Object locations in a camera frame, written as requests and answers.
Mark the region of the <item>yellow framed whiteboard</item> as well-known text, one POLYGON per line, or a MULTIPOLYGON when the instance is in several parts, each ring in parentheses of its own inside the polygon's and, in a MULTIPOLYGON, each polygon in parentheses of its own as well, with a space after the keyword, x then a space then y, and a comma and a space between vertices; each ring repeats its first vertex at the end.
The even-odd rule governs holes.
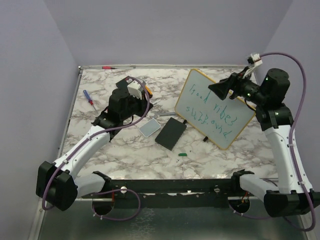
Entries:
POLYGON ((226 150, 255 117, 240 98, 224 100, 208 86, 215 82, 197 69, 190 70, 174 111, 221 150, 226 150))

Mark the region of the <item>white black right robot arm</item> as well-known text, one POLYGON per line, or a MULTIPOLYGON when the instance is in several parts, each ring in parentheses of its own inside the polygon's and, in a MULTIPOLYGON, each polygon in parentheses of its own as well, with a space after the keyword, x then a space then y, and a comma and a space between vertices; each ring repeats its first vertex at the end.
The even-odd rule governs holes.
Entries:
POLYGON ((294 141, 294 118, 283 102, 289 87, 288 73, 279 68, 269 69, 261 85, 253 83, 242 71, 208 86, 221 100, 232 91, 231 100, 242 97, 256 105, 255 116, 271 145, 278 185, 241 170, 233 173, 229 189, 236 196, 244 192, 254 195, 273 218, 305 215, 320 204, 319 192, 314 191, 303 172, 294 141))

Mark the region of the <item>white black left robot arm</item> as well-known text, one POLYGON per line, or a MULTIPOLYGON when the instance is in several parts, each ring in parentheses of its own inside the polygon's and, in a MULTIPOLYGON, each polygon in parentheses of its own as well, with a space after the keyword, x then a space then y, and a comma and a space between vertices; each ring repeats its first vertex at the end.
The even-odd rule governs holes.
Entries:
POLYGON ((120 130, 136 124, 135 121, 124 124, 126 119, 138 116, 142 120, 147 115, 153 107, 151 97, 146 86, 129 85, 113 90, 108 106, 95 118, 83 138, 54 162, 44 161, 39 166, 36 195, 42 199, 43 210, 56 207, 65 211, 76 198, 89 194, 97 194, 103 198, 110 193, 111 186, 106 175, 97 171, 78 177, 78 173, 120 130))

